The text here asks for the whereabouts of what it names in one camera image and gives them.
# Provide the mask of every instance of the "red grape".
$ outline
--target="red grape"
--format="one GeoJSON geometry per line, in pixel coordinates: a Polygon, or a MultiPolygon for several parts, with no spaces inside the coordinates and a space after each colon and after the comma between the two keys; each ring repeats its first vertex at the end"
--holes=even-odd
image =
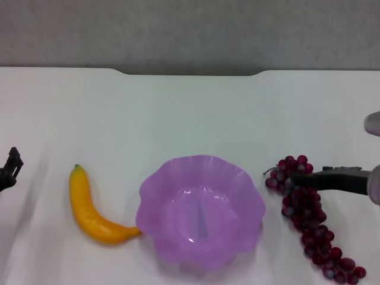
{"type": "Polygon", "coordinates": [[[346,271],[351,271],[355,268],[355,262],[351,258],[345,257],[339,260],[339,266],[346,271]]]}
{"type": "Polygon", "coordinates": [[[280,182],[285,181],[285,173],[283,171],[278,171],[276,173],[276,178],[280,182]]]}
{"type": "Polygon", "coordinates": [[[308,158],[306,156],[301,155],[297,158],[297,162],[306,166],[306,164],[308,163],[308,158]]]}
{"type": "Polygon", "coordinates": [[[268,184],[270,188],[275,188],[278,185],[278,181],[276,178],[269,178],[268,184]]]}
{"type": "Polygon", "coordinates": [[[315,249],[317,245],[317,241],[314,237],[307,237],[305,239],[305,245],[308,246],[309,248],[315,249]]]}
{"type": "Polygon", "coordinates": [[[314,236],[319,240],[323,240],[325,237],[325,232],[322,229],[315,229],[314,236]]]}
{"type": "Polygon", "coordinates": [[[314,167],[308,163],[306,166],[305,166],[305,173],[309,174],[309,173],[312,173],[314,170],[314,167]]]}
{"type": "Polygon", "coordinates": [[[297,166],[297,172],[304,173],[305,172],[305,166],[303,164],[299,164],[297,166]]]}
{"type": "Polygon", "coordinates": [[[327,215],[325,212],[320,212],[318,213],[318,220],[323,223],[327,219],[327,215]]]}
{"type": "Polygon", "coordinates": [[[319,226],[319,221],[316,219],[309,220],[309,228],[316,229],[319,226]]]}
{"type": "Polygon", "coordinates": [[[273,170],[271,171],[271,173],[270,173],[270,176],[271,176],[272,178],[276,178],[276,176],[277,176],[277,170],[276,170],[276,169],[273,169],[273,170]]]}
{"type": "Polygon", "coordinates": [[[287,167],[286,167],[286,164],[281,164],[278,169],[280,169],[281,171],[286,171],[287,167]]]}
{"type": "Polygon", "coordinates": [[[283,209],[281,210],[281,213],[285,217],[291,217],[292,215],[295,214],[295,209],[293,207],[284,206],[283,209]]]}
{"type": "Polygon", "coordinates": [[[325,259],[320,254],[315,254],[312,258],[315,265],[321,265],[324,263],[325,259]]]}
{"type": "Polygon", "coordinates": [[[308,196],[309,196],[310,198],[314,198],[314,196],[315,196],[315,194],[316,194],[316,190],[315,190],[314,188],[309,188],[309,189],[307,190],[307,192],[308,192],[308,196]]]}
{"type": "Polygon", "coordinates": [[[292,204],[292,201],[290,200],[289,197],[284,197],[284,198],[283,198],[283,205],[284,205],[284,206],[289,206],[289,205],[291,205],[291,204],[292,204]]]}
{"type": "Polygon", "coordinates": [[[347,281],[347,278],[346,278],[346,275],[344,272],[341,272],[339,271],[336,275],[335,275],[335,282],[338,283],[338,284],[345,284],[346,281],[347,281]]]}
{"type": "Polygon", "coordinates": [[[289,169],[289,170],[291,170],[291,171],[295,171],[296,169],[297,169],[297,165],[298,165],[298,163],[297,163],[297,160],[295,160],[295,159],[290,159],[290,160],[288,160],[287,161],[287,168],[289,169]]]}
{"type": "Polygon", "coordinates": [[[335,238],[335,234],[332,231],[328,230],[326,232],[325,238],[326,238],[327,241],[330,242],[330,241],[332,241],[335,238]]]}
{"type": "Polygon", "coordinates": [[[305,235],[302,235],[301,236],[301,242],[302,242],[302,244],[305,244],[306,243],[306,236],[305,235]]]}
{"type": "Polygon", "coordinates": [[[366,277],[366,275],[367,275],[367,271],[361,266],[356,267],[354,270],[354,273],[360,279],[366,277]]]}
{"type": "Polygon", "coordinates": [[[333,269],[335,267],[335,262],[328,259],[322,264],[323,269],[333,269]]]}
{"type": "Polygon", "coordinates": [[[304,219],[308,219],[309,217],[311,217],[312,213],[313,212],[310,209],[302,209],[302,217],[304,219]]]}
{"type": "Polygon", "coordinates": [[[285,196],[281,213],[302,233],[304,253],[315,265],[322,267],[323,275],[335,280],[337,284],[357,284],[359,278],[366,276],[366,270],[355,267],[355,262],[350,258],[341,258],[340,248],[332,248],[334,233],[320,224],[327,219],[322,210],[320,194],[315,188],[300,187],[292,182],[294,172],[310,174],[313,170],[314,167],[308,163],[306,156],[301,155],[297,160],[293,156],[287,156],[278,162],[277,167],[271,169],[265,186],[285,196]]]}
{"type": "Polygon", "coordinates": [[[285,185],[286,188],[291,188],[292,185],[293,185],[293,182],[292,182],[292,180],[290,178],[288,178],[288,179],[285,180],[284,185],[285,185]]]}
{"type": "Polygon", "coordinates": [[[319,245],[321,254],[328,254],[331,249],[331,242],[324,242],[319,245]]]}
{"type": "Polygon", "coordinates": [[[324,277],[326,277],[327,279],[334,279],[335,277],[335,270],[334,269],[324,269],[323,270],[323,275],[324,277]]]}
{"type": "Polygon", "coordinates": [[[285,157],[285,161],[287,162],[289,159],[295,159],[293,156],[287,156],[285,157]]]}
{"type": "Polygon", "coordinates": [[[312,248],[309,248],[308,246],[305,247],[305,249],[303,250],[303,252],[305,253],[305,255],[308,257],[308,258],[312,258],[314,253],[315,253],[315,250],[312,249],[312,248]]]}
{"type": "Polygon", "coordinates": [[[318,228],[322,229],[325,233],[328,231],[328,227],[325,226],[324,224],[320,225],[318,228]]]}
{"type": "Polygon", "coordinates": [[[342,257],[342,250],[340,248],[332,248],[330,250],[330,258],[333,260],[339,260],[342,257]]]}
{"type": "Polygon", "coordinates": [[[359,283],[358,276],[356,276],[352,272],[347,273],[347,283],[349,283],[351,285],[355,285],[355,284],[359,283]]]}

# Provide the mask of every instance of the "banana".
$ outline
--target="banana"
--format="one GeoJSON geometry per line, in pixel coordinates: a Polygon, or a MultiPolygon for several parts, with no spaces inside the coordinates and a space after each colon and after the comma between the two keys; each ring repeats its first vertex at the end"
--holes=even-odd
{"type": "Polygon", "coordinates": [[[94,240],[117,245],[141,232],[137,227],[124,227],[103,218],[94,208],[86,171],[76,164],[70,174],[69,191],[71,210],[79,227],[94,240]]]}

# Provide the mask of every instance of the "gray wall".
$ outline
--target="gray wall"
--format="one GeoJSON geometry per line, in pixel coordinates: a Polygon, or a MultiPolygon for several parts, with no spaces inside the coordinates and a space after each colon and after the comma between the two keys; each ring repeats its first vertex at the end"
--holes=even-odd
{"type": "Polygon", "coordinates": [[[0,0],[0,65],[380,69],[379,0],[0,0]]]}

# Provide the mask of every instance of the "white table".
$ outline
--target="white table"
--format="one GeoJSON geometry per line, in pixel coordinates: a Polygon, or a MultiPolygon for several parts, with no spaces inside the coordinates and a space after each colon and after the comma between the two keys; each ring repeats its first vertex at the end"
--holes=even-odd
{"type": "MultiPolygon", "coordinates": [[[[379,72],[164,77],[0,68],[0,161],[16,146],[25,162],[16,186],[0,197],[2,284],[333,284],[303,256],[300,235],[281,217],[281,197],[267,192],[262,173],[289,154],[307,155],[315,170],[371,170],[380,164],[380,138],[364,131],[363,120],[379,108],[379,72]],[[99,211],[130,226],[141,182],[166,160],[192,154],[221,157],[252,176],[267,206],[254,253],[194,274],[160,262],[148,237],[108,248],[80,232],[68,201],[74,164],[90,174],[99,211]],[[38,199],[13,242],[28,191],[38,199]]],[[[321,197],[333,246],[367,269],[361,284],[378,284],[379,207],[340,191],[321,197]]]]}

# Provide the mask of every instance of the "plastic bowl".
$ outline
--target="plastic bowl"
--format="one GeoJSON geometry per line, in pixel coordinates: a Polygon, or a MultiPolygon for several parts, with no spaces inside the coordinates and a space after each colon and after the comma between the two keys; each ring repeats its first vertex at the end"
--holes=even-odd
{"type": "Polygon", "coordinates": [[[218,269],[255,248],[265,204],[251,177],[214,156],[172,159],[140,187],[137,227],[167,262],[218,269]]]}

